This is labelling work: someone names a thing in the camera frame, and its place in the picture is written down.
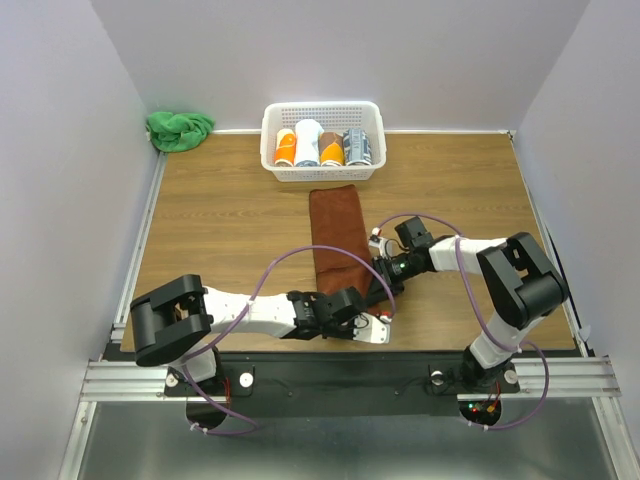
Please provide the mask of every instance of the brown towel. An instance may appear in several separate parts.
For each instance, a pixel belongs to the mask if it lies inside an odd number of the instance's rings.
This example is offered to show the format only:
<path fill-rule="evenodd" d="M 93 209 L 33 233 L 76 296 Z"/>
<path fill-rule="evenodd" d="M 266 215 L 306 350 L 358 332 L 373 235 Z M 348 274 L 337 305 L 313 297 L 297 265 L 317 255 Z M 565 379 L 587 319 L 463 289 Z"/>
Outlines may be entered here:
<path fill-rule="evenodd" d="M 342 248 L 371 265 L 368 236 L 354 185 L 313 190 L 309 194 L 309 217 L 314 245 Z M 329 250 L 314 250 L 313 260 L 319 292 L 332 294 L 354 286 L 366 297 L 373 275 L 358 261 Z"/>

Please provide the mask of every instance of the white wall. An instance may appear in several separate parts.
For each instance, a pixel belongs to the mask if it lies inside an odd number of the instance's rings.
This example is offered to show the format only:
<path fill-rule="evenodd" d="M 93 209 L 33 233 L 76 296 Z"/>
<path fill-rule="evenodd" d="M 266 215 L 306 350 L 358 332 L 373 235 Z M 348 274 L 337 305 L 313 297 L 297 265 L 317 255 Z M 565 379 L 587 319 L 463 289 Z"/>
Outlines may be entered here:
<path fill-rule="evenodd" d="M 387 128 L 515 128 L 586 0 L 92 0 L 149 109 L 257 128 L 367 99 Z"/>
<path fill-rule="evenodd" d="M 3 2 L 0 58 L 0 477 L 57 478 L 154 152 L 87 0 Z"/>
<path fill-rule="evenodd" d="M 593 0 L 515 138 L 640 447 L 640 3 Z"/>

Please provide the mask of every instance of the basket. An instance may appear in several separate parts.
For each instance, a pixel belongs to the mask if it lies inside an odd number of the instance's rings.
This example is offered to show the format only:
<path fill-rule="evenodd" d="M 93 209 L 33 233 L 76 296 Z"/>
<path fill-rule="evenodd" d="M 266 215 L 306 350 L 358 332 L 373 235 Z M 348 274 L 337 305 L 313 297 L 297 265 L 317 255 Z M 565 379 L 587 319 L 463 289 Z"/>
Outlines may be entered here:
<path fill-rule="evenodd" d="M 340 135 L 349 128 L 362 128 L 369 137 L 372 165 L 351 167 L 276 167 L 276 135 L 282 128 L 295 129 L 305 118 L 316 120 L 325 132 Z M 264 111 L 260 138 L 262 166 L 281 182 L 323 182 L 368 180 L 387 161 L 387 144 L 380 109 L 372 102 L 274 103 Z"/>

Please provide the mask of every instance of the green towel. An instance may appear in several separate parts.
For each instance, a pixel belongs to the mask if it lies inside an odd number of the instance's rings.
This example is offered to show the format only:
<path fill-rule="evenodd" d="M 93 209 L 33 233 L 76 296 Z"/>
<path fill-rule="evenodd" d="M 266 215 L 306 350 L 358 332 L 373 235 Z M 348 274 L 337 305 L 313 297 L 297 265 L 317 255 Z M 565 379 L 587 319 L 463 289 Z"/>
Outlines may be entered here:
<path fill-rule="evenodd" d="M 202 143 L 213 130 L 213 120 L 199 113 L 155 112 L 147 118 L 151 142 L 163 152 L 184 152 Z"/>

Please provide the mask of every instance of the wooden table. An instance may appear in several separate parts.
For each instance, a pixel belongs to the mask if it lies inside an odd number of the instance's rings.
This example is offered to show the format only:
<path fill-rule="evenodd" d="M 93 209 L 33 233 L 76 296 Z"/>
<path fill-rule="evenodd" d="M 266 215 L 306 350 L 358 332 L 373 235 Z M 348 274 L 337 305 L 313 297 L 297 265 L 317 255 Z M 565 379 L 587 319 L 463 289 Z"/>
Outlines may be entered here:
<path fill-rule="evenodd" d="M 205 285 L 219 290 L 250 293 L 273 258 L 311 243 L 309 192 L 345 183 L 280 183 L 260 166 L 259 143 L 258 135 L 211 135 L 195 150 L 169 156 L 135 296 L 186 273 L 201 275 Z M 387 165 L 356 183 L 368 229 L 394 213 L 423 211 L 449 220 L 470 238 L 528 231 L 539 240 L 506 135 L 388 135 L 387 148 Z M 432 222 L 427 228 L 434 236 L 449 233 Z M 488 318 L 486 287 L 481 278 L 473 280 Z M 310 252 L 279 265 L 261 293 L 294 289 L 315 290 Z M 387 345 L 232 334 L 220 348 L 460 350 L 480 331 L 457 273 L 408 281 L 397 305 Z M 547 349 L 574 347 L 561 309 L 530 338 Z M 121 348 L 133 351 L 129 325 Z"/>

